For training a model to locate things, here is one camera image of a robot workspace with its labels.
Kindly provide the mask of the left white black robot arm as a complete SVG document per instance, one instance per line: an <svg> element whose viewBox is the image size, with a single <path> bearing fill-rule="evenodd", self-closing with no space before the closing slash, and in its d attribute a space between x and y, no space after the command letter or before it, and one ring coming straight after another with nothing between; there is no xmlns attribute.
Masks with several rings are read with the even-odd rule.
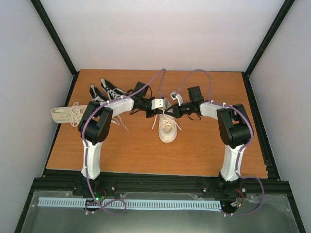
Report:
<svg viewBox="0 0 311 233"><path fill-rule="evenodd" d="M87 105L78 131L84 147L81 173L88 178L84 184L84 190L90 195L97 195L101 190L101 183L96 178L101 172L101 148L109 134L112 118L135 109L145 111L147 117L153 117L161 114L167 106L163 98L145 98L143 91L147 88L147 85L143 85L132 94L122 94L105 103L92 100Z"/></svg>

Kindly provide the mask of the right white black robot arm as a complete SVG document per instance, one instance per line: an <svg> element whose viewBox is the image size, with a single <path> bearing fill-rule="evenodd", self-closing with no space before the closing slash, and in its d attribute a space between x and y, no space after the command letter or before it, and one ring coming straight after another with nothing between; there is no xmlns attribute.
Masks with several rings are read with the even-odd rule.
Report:
<svg viewBox="0 0 311 233"><path fill-rule="evenodd" d="M189 102L183 102L177 92L170 94L178 103L169 107L165 114L174 118L195 113L218 121L219 133L225 145L224 162L219 172L216 190L223 197L240 187L243 153L254 137L246 110L242 104L228 105L204 100L199 86L188 88Z"/></svg>

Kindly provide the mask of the beige lace platform sneaker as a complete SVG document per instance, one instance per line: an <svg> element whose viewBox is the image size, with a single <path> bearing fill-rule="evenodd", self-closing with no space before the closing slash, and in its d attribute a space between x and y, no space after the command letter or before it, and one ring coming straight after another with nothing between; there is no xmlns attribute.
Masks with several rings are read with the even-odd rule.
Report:
<svg viewBox="0 0 311 233"><path fill-rule="evenodd" d="M171 143L176 139L178 130L182 132L183 130L175 121L175 118L173 116L164 113L165 109L161 109L161 111L162 111L161 114L155 116L155 120L151 127L151 131L154 129L156 125L157 118L159 118L158 121L159 138L163 143Z"/></svg>

